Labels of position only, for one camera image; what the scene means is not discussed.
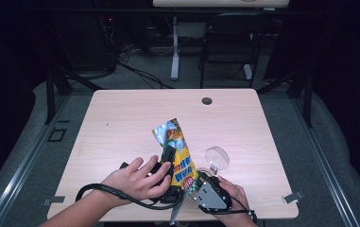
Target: hand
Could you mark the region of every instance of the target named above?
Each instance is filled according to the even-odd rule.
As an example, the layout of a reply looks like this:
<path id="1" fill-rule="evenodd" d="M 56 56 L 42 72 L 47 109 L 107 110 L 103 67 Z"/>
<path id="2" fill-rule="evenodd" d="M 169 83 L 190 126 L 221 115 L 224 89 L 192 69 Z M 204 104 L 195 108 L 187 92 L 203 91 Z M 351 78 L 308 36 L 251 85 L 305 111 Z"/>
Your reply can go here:
<path id="1" fill-rule="evenodd" d="M 115 170 L 102 183 L 118 189 L 139 201 L 160 197 L 170 186 L 170 176 L 165 176 L 165 174 L 171 167 L 171 164 L 162 164 L 155 174 L 147 177 L 147 174 L 158 162 L 158 156 L 152 156 L 141 167 L 143 162 L 142 158 L 136 158 L 129 166 Z M 163 182 L 160 185 L 156 185 L 161 179 L 163 179 Z M 130 201 L 126 200 L 114 200 L 111 201 L 111 208 L 129 203 Z"/>
<path id="2" fill-rule="evenodd" d="M 238 201 L 234 200 L 236 198 L 242 204 L 249 209 L 247 195 L 240 185 L 233 184 L 221 176 L 218 176 L 218 180 L 220 181 L 220 187 L 226 190 L 230 196 L 232 201 L 232 208 L 230 209 L 233 211 L 236 210 L 244 210 L 241 204 Z M 215 218 L 219 219 L 223 224 L 227 227 L 254 227 L 256 226 L 253 223 L 252 218 L 247 213 L 239 213 L 239 214 L 231 214 L 231 215 L 215 215 Z"/>

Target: snack bag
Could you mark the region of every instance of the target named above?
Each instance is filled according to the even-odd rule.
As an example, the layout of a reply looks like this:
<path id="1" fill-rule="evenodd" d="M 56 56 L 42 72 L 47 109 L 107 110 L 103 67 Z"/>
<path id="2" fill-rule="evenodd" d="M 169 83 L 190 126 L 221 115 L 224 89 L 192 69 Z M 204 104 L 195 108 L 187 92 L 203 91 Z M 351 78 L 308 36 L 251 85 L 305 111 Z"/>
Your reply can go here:
<path id="1" fill-rule="evenodd" d="M 188 188 L 193 191 L 196 190 L 197 170 L 191 160 L 191 155 L 177 118 L 158 126 L 152 132 L 156 140 L 163 147 L 162 162 L 169 161 L 173 164 L 171 187 L 180 188 L 181 190 Z M 168 150 L 171 149 L 168 147 L 175 149 L 174 155 L 168 153 Z"/>

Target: black cable on floor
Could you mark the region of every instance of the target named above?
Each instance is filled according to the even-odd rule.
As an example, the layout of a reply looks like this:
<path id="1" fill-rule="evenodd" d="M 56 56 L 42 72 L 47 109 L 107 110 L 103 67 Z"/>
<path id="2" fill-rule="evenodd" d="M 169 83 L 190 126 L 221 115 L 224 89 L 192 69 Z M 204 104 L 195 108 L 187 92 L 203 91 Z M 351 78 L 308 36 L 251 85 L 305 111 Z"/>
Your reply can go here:
<path id="1" fill-rule="evenodd" d="M 149 74 L 149 73 L 147 73 L 145 71 L 135 69 L 135 68 L 133 68 L 133 67 L 131 67 L 129 65 L 123 64 L 122 62 L 118 62 L 118 65 L 121 65 L 124 68 L 128 69 L 129 71 L 139 75 L 144 80 L 144 82 L 147 83 L 147 85 L 150 86 L 150 88 L 153 88 L 153 87 L 146 81 L 146 79 L 152 80 L 153 82 L 156 82 L 156 83 L 160 84 L 160 89 L 162 89 L 163 87 L 169 88 L 169 89 L 175 89 L 172 86 L 169 86 L 167 84 L 162 83 L 162 81 L 159 80 L 156 76 L 153 76 L 153 75 L 151 75 L 151 74 Z"/>

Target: right hand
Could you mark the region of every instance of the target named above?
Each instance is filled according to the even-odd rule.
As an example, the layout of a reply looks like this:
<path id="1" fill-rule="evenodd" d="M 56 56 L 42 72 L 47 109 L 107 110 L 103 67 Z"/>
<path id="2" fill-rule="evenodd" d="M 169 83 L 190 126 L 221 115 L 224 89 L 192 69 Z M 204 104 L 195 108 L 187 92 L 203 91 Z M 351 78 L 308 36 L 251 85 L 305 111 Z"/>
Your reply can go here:
<path id="1" fill-rule="evenodd" d="M 232 208 L 230 209 L 230 211 L 244 210 L 244 207 L 242 207 L 242 205 L 233 198 L 236 198 L 237 200 L 242 202 L 242 204 L 247 209 L 249 209 L 247 195 L 243 187 L 233 184 L 221 176 L 218 176 L 218 180 L 220 181 L 220 187 L 226 190 L 231 196 Z M 227 227 L 256 227 L 255 223 L 253 223 L 252 218 L 247 213 L 215 215 L 215 218 L 220 220 Z"/>

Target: black metal frame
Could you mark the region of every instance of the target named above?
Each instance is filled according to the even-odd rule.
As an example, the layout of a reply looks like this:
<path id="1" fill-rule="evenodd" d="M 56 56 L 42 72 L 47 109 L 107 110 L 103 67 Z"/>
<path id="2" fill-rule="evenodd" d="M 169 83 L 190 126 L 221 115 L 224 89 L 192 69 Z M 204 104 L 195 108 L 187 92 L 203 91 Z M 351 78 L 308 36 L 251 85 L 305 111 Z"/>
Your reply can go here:
<path id="1" fill-rule="evenodd" d="M 272 18 L 283 18 L 283 19 L 298 19 L 298 20 L 323 20 L 328 19 L 330 16 L 334 18 L 334 11 L 332 9 L 323 10 L 320 12 L 312 11 L 269 11 L 269 10 L 259 10 L 259 9 L 250 9 L 250 8 L 153 8 L 153 9 L 25 9 L 29 14 L 36 16 L 47 16 L 50 14 L 76 14 L 76 15 L 127 15 L 127 16 L 183 16 L 183 17 L 193 17 L 200 15 L 216 15 L 217 13 L 223 12 L 233 12 L 233 13 L 250 13 L 255 14 L 256 11 L 264 13 Z M 321 39 L 316 43 L 316 51 L 311 56 L 311 59 L 305 64 L 301 69 L 297 69 L 293 73 L 284 76 L 281 79 L 277 79 L 274 83 L 267 85 L 266 87 L 258 90 L 258 94 L 263 94 L 270 91 L 272 88 L 282 84 L 284 81 L 289 79 L 294 79 L 293 84 L 288 89 L 288 96 L 298 97 L 303 88 L 305 88 L 304 93 L 304 103 L 303 103 L 303 115 L 306 123 L 309 127 L 312 127 L 310 120 L 311 112 L 311 103 L 312 103 L 312 80 L 313 72 L 312 70 L 317 65 L 323 51 L 327 48 L 328 44 L 331 41 L 331 29 L 336 26 L 335 23 L 331 23 L 332 26 L 328 26 L 327 29 L 324 29 L 321 35 Z M 73 73 L 68 69 L 63 70 L 54 70 L 54 73 L 49 73 L 47 83 L 47 95 L 48 95 L 48 118 L 46 124 L 54 116 L 54 90 L 53 84 L 54 81 L 63 95 L 69 95 L 72 92 L 71 86 L 66 82 L 66 76 L 76 79 L 85 86 L 93 90 L 102 89 L 99 86 L 92 84 L 90 81 L 83 79 L 81 76 Z"/>
<path id="2" fill-rule="evenodd" d="M 209 56 L 211 55 L 208 51 L 209 50 L 209 46 L 211 46 L 211 38 L 210 37 L 214 37 L 215 35 L 219 34 L 219 36 L 226 36 L 229 35 L 229 31 L 223 31 L 222 29 L 214 29 L 213 31 L 211 31 L 211 26 L 212 23 L 217 21 L 220 21 L 220 18 L 231 18 L 231 17 L 245 17 L 247 16 L 248 18 L 251 19 L 251 17 L 255 17 L 258 19 L 255 19 L 256 21 L 259 22 L 266 22 L 265 26 L 259 26 L 259 28 L 250 28 L 245 30 L 245 27 L 248 26 L 241 26 L 241 30 L 242 31 L 237 31 L 237 32 L 232 32 L 230 35 L 237 35 L 238 39 L 239 39 L 239 35 L 242 35 L 242 40 L 244 40 L 245 35 L 250 35 L 253 34 L 253 38 L 250 39 L 249 42 L 244 42 L 243 45 L 249 45 L 250 47 L 252 47 L 253 49 L 253 53 L 251 55 L 249 55 L 248 57 L 251 59 L 251 61 L 248 61 L 246 59 L 243 60 L 209 60 Z M 203 81 L 204 80 L 226 80 L 226 79 L 206 79 L 204 77 L 204 72 L 205 72 L 205 63 L 221 63 L 221 64 L 225 64 L 225 63 L 230 63 L 230 64 L 240 64 L 240 70 L 243 68 L 243 66 L 245 64 L 249 64 L 249 65 L 253 65 L 252 66 L 252 75 L 251 75 L 251 79 L 249 82 L 249 88 L 252 87 L 253 84 L 253 80 L 254 80 L 254 76 L 256 73 L 256 68 L 257 68 L 257 64 L 259 63 L 259 57 L 260 57 L 260 52 L 261 52 L 261 44 L 263 39 L 266 37 L 267 32 L 270 30 L 271 27 L 271 23 L 270 23 L 270 19 L 268 17 L 266 17 L 263 13 L 253 13 L 253 14 L 245 14 L 245 13 L 220 13 L 217 14 L 216 16 L 212 17 L 212 19 L 210 21 L 208 21 L 206 23 L 205 29 L 204 29 L 204 39 L 203 39 L 203 47 L 202 47 L 202 53 L 200 56 L 200 60 L 199 60 L 199 69 L 200 69 L 200 88 L 203 88 Z"/>

